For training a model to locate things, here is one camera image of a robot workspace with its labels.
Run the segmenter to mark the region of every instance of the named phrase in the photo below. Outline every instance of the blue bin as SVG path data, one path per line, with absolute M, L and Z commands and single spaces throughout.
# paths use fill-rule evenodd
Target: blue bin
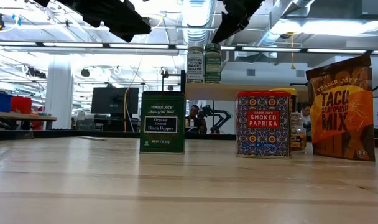
M 11 95 L 0 93 L 0 112 L 11 111 Z

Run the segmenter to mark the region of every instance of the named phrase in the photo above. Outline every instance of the person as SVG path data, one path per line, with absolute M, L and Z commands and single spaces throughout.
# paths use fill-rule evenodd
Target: person
M 190 120 L 193 120 L 194 127 L 197 128 L 197 133 L 206 134 L 207 133 L 206 121 L 204 120 L 204 118 L 201 118 L 201 119 L 197 118 L 199 110 L 200 109 L 197 105 L 192 105 L 190 107 L 189 116 L 187 116 L 185 119 L 188 120 L 189 125 L 190 125 Z
M 310 136 L 311 132 L 311 115 L 310 115 L 310 105 L 305 102 L 301 105 L 301 118 L 303 120 L 303 126 L 307 129 L 307 136 Z

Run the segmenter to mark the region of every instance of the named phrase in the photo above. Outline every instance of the ceiling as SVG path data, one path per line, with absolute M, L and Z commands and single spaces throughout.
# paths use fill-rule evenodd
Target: ceiling
M 221 1 L 211 0 L 214 10 L 211 12 L 210 23 L 199 30 L 210 30 L 210 39 L 221 23 L 221 13 L 226 12 Z M 142 17 L 149 17 L 152 32 L 149 35 L 136 35 L 131 43 L 142 44 L 184 44 L 184 31 L 188 29 L 182 24 L 184 2 L 182 0 L 130 0 L 136 11 Z M 228 45 L 254 45 L 262 38 L 269 27 L 270 12 L 276 0 L 265 0 L 263 5 L 251 17 L 246 29 L 232 38 Z M 316 0 L 309 13 L 315 19 L 356 20 L 351 14 L 350 0 Z M 101 25 L 91 27 L 83 21 L 78 13 L 67 8 L 58 1 L 52 1 L 47 8 L 38 7 L 33 0 L 3 0 L 0 1 L 0 13 L 3 14 L 5 28 L 0 31 L 0 40 L 8 41 L 38 41 L 38 42 L 107 42 L 125 43 L 119 37 L 109 32 Z M 345 27 L 328 27 L 345 30 Z M 300 33 L 288 39 L 279 38 L 274 43 L 278 47 L 313 47 L 313 48 L 366 48 L 378 49 L 378 31 L 367 35 L 323 35 Z M 170 73 L 179 73 L 185 69 L 184 50 L 126 50 L 125 52 L 105 52 L 87 50 L 84 52 L 55 52 L 44 49 L 42 51 L 6 50 L 0 49 L 0 79 L 2 80 L 41 80 L 27 75 L 26 67 L 34 67 L 47 73 L 52 54 L 65 54 L 71 57 L 71 67 L 75 75 L 74 108 L 89 108 L 92 88 L 104 84 L 85 84 L 85 82 L 131 82 L 135 73 L 134 86 L 141 88 L 140 83 L 149 83 L 145 90 L 160 90 L 161 69 Z M 308 67 L 320 64 L 334 55 L 296 54 L 295 63 L 305 63 Z M 276 57 L 258 57 L 257 62 L 291 63 L 291 54 L 277 54 Z M 90 70 L 90 77 L 82 77 L 83 69 Z M 166 79 L 167 83 L 179 83 L 177 77 Z M 15 94 L 33 95 L 36 104 L 42 105 L 45 100 L 46 83 L 0 83 L 0 89 L 14 90 Z

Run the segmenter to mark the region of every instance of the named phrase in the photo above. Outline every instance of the green tin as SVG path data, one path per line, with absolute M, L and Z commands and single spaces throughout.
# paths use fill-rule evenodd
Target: green tin
M 207 44 L 205 53 L 205 83 L 221 83 L 222 53 L 219 44 Z
M 185 97 L 180 92 L 142 94 L 140 153 L 185 153 Z

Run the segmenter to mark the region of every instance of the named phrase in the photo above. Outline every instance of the white column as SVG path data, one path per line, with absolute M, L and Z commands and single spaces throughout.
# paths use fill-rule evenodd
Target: white column
M 70 129 L 74 78 L 69 56 L 52 55 L 48 67 L 45 112 L 58 118 L 52 128 Z

